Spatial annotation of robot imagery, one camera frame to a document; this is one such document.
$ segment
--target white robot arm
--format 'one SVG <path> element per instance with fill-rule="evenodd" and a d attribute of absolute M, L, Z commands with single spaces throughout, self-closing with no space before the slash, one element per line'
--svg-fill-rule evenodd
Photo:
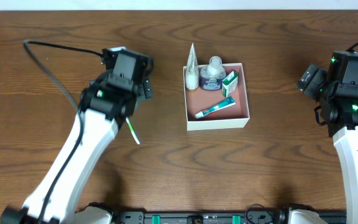
<path fill-rule="evenodd" d="M 348 224 L 358 224 L 358 126 L 355 130 L 340 129 L 334 136 L 334 146 L 341 163 L 346 196 Z M 317 213 L 309 210 L 292 210 L 288 223 L 325 224 Z"/>
<path fill-rule="evenodd" d="M 78 116 L 82 116 L 84 121 L 82 143 L 78 146 L 58 178 L 45 210 L 45 222 L 55 218 L 64 223 L 73 223 L 75 208 L 85 183 L 88 181 L 100 155 L 118 133 L 116 120 L 106 119 L 104 113 L 87 109 L 85 112 L 77 115 L 73 129 L 48 174 L 23 204 L 23 208 L 28 208 L 27 214 L 29 216 L 39 217 L 44 198 L 52 181 L 56 178 L 57 173 L 73 149 L 80 132 L 80 120 Z"/>

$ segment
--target small jar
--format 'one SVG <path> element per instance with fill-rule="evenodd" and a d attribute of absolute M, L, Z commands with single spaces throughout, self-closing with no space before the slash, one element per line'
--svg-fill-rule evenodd
<path fill-rule="evenodd" d="M 209 65 L 201 69 L 200 88 L 208 91 L 220 90 L 225 77 L 226 71 L 222 66 L 222 59 L 214 56 L 209 60 Z"/>

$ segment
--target green connector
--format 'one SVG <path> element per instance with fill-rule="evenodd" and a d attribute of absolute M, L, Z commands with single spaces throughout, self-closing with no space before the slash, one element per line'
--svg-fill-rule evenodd
<path fill-rule="evenodd" d="M 152 216 L 152 224 L 160 224 L 160 216 L 159 215 Z"/>
<path fill-rule="evenodd" d="M 232 224 L 241 224 L 241 217 L 239 215 L 233 215 Z"/>

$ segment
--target green toothpaste tube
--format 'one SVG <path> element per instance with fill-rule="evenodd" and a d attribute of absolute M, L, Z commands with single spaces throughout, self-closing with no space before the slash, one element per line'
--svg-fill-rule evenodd
<path fill-rule="evenodd" d="M 210 113 L 212 112 L 215 112 L 215 111 L 218 111 L 218 110 L 221 110 L 221 109 L 224 109 L 224 108 L 227 108 L 229 106 L 233 106 L 235 105 L 236 102 L 234 102 L 234 99 L 233 97 L 227 97 L 226 99 L 220 101 L 219 103 L 217 103 L 216 105 L 208 108 L 208 109 L 205 109 L 205 110 L 202 110 L 198 113 L 196 113 L 196 118 L 203 118 L 207 115 L 209 115 Z"/>

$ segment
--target cardboard box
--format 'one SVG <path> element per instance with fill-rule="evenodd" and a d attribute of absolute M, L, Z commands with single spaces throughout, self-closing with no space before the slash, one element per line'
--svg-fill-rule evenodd
<path fill-rule="evenodd" d="M 199 65 L 201 71 L 207 65 Z M 250 116 L 248 110 L 248 100 L 246 92 L 246 81 L 244 78 L 244 70 L 241 63 L 223 64 L 227 74 L 236 71 L 239 74 L 237 89 L 230 94 L 234 98 L 236 105 L 215 111 L 204 118 L 196 119 L 195 114 L 203 109 L 224 100 L 222 90 L 206 91 L 200 87 L 195 91 L 189 91 L 185 85 L 186 67 L 183 67 L 183 89 L 185 93 L 185 108 L 187 131 L 207 130 L 207 129 L 223 129 L 223 128 L 243 128 Z"/>

